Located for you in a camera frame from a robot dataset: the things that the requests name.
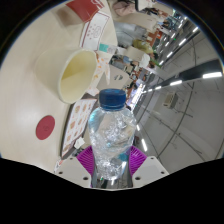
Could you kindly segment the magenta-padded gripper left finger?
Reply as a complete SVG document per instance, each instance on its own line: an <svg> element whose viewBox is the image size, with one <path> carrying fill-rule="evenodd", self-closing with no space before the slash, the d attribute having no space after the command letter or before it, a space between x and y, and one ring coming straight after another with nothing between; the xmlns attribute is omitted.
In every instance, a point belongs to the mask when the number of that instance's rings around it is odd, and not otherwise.
<svg viewBox="0 0 224 224"><path fill-rule="evenodd" d="M92 148L88 146L77 156L56 162L54 173L84 188L97 185L97 174Z"/></svg>

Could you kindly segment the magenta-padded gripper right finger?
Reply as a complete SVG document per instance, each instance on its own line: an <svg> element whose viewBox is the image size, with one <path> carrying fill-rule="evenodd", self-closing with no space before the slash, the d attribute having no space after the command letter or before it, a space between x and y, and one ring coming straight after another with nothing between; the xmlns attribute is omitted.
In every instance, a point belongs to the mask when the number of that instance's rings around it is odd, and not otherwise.
<svg viewBox="0 0 224 224"><path fill-rule="evenodd" d="M168 175L168 171L155 156L147 157L134 146L129 154L129 172L134 188L143 187Z"/></svg>

